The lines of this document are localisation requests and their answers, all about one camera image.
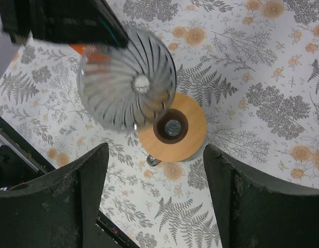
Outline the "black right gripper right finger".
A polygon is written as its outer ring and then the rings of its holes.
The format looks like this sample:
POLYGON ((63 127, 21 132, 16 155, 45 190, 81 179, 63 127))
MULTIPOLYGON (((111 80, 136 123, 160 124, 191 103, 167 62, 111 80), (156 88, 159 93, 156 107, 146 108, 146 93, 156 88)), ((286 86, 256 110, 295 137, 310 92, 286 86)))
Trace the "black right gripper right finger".
POLYGON ((223 247, 319 247, 319 189, 271 176, 213 145, 203 162, 223 247))

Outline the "grey glass dripper cone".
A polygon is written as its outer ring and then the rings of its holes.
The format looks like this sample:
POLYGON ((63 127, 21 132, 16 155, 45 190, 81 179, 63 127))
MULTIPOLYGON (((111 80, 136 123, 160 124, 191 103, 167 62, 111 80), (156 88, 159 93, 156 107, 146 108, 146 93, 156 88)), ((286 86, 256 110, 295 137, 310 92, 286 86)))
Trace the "grey glass dripper cone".
POLYGON ((81 57, 77 88, 86 111, 110 129, 133 132, 151 126, 172 105, 176 69, 167 47, 152 32, 127 27, 126 48, 92 45, 111 61, 81 57))

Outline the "round wooden dripper stand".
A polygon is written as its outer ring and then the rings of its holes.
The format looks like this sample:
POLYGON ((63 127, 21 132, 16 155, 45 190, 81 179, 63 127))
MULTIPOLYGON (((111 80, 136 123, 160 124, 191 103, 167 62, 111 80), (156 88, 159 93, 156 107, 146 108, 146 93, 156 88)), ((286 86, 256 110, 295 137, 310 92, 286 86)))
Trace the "round wooden dripper stand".
POLYGON ((150 156, 163 162, 179 162, 197 153, 206 132, 203 109, 191 97, 177 93, 163 117, 139 131, 138 136, 150 156))

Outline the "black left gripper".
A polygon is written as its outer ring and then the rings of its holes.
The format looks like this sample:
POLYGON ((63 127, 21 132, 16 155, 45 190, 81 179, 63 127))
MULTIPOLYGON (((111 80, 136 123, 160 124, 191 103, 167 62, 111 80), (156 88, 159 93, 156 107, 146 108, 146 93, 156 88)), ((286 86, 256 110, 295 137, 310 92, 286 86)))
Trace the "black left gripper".
POLYGON ((25 45, 29 36, 58 44, 104 44, 126 48, 128 35, 106 1, 5 0, 2 31, 25 45))

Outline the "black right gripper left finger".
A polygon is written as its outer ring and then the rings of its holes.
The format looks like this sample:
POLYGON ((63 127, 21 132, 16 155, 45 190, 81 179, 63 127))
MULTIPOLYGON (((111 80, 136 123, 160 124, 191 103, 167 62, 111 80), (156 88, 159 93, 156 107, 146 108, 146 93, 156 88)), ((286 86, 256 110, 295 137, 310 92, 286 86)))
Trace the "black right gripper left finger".
POLYGON ((106 247, 97 216, 106 143, 37 179, 0 191, 0 247, 106 247))

